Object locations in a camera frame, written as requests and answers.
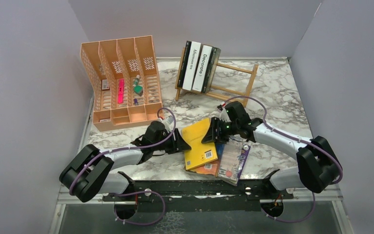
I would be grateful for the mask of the yellow book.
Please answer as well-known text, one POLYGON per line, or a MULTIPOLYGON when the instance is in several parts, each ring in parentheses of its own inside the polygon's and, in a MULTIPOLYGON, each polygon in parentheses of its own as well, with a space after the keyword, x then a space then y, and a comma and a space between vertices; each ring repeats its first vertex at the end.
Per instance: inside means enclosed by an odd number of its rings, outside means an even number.
POLYGON ((209 127, 210 118, 205 118, 182 129, 182 138, 191 147, 184 153, 187 171, 218 159, 215 143, 202 143, 209 127))

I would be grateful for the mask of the dark green book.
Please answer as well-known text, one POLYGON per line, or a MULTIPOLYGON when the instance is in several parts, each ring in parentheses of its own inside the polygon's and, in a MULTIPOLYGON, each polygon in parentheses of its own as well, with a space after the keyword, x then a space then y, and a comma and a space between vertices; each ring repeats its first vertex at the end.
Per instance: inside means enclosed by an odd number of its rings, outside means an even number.
POLYGON ((201 93, 206 94, 209 92, 211 88, 211 84, 213 81, 213 77, 215 74, 215 69, 217 67, 218 59, 221 53, 221 49, 218 47, 213 47, 210 54, 210 60, 207 65, 207 70, 203 82, 203 86, 201 89, 201 93))

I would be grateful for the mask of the black Moon and Sixpence book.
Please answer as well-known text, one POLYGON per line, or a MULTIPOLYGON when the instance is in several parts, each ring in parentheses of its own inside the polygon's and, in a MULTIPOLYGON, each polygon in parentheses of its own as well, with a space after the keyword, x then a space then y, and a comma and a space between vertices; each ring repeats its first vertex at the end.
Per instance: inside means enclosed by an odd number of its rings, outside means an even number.
POLYGON ((189 56, 189 52, 190 52, 191 43, 192 43, 192 41, 189 41, 189 40, 186 41, 185 50, 184 50, 183 57, 182 57, 182 62, 181 62, 181 69, 180 69, 180 73, 179 73, 178 81, 177 81, 177 87, 178 88, 183 87, 183 82, 184 82, 184 77, 185 77, 185 73, 186 73, 186 69, 187 69, 188 56, 189 56))

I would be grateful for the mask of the blue orange book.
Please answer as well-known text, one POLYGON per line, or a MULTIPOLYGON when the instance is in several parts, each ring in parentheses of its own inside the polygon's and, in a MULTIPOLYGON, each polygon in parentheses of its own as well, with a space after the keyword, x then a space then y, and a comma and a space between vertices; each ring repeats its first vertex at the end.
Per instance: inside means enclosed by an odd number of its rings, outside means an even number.
POLYGON ((197 167, 195 169, 191 169, 191 170, 184 169, 184 171, 187 174, 192 174, 192 175, 205 176, 205 177, 215 177, 216 174, 217 174, 217 170, 220 166, 220 161, 222 159, 225 144, 216 144, 215 146, 216 146, 216 153, 217 153, 217 156, 218 156, 218 159, 216 161, 204 164, 204 165, 202 165, 200 167, 197 167))

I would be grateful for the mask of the white Decorate Furniture book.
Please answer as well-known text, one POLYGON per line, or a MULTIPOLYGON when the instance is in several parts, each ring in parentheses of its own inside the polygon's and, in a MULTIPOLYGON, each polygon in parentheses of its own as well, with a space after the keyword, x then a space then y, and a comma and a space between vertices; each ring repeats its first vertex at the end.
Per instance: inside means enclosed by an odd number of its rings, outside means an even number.
POLYGON ((204 83, 206 70, 209 62, 210 55, 212 54, 212 46, 203 45, 201 50, 201 56, 198 61, 198 67, 192 86, 193 91, 201 92, 204 83))

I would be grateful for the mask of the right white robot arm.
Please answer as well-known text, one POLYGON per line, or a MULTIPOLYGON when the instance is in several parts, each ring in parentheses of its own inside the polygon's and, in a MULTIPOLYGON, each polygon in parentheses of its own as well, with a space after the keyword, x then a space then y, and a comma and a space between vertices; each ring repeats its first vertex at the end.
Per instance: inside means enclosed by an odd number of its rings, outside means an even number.
POLYGON ((250 118, 238 102, 222 104, 220 117, 210 120, 202 143, 227 143, 233 135, 246 141, 270 146, 297 162, 297 166, 271 172, 263 179, 262 194, 274 198, 289 188, 307 188, 321 193, 328 185, 338 183, 343 169, 329 142, 321 136, 306 138, 269 125, 263 118, 250 118))

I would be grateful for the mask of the white Afternoon tea book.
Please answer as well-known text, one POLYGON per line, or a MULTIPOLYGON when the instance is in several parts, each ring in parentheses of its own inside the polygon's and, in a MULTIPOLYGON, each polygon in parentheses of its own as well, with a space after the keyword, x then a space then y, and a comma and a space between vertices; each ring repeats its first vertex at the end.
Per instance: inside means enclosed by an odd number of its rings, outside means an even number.
POLYGON ((193 86, 193 81, 195 77, 195 71, 197 68, 197 62, 200 57, 202 44, 200 42, 192 41, 190 45, 190 51, 187 60, 187 67, 185 71, 184 81, 183 81, 183 89, 187 91, 191 91, 193 86))

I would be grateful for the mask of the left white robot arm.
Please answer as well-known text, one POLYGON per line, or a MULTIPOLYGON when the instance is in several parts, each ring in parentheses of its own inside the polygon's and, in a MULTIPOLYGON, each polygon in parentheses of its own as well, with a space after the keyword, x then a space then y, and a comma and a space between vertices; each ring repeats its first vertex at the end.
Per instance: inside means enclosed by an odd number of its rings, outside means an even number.
POLYGON ((129 146, 103 152, 92 144, 84 146, 60 173, 59 182, 81 202, 102 193, 115 193, 121 200, 128 200, 134 189, 131 178, 122 172, 111 175, 110 171, 142 164, 156 151, 171 155, 188 150, 191 146, 177 128, 170 129, 163 121, 156 120, 129 146))

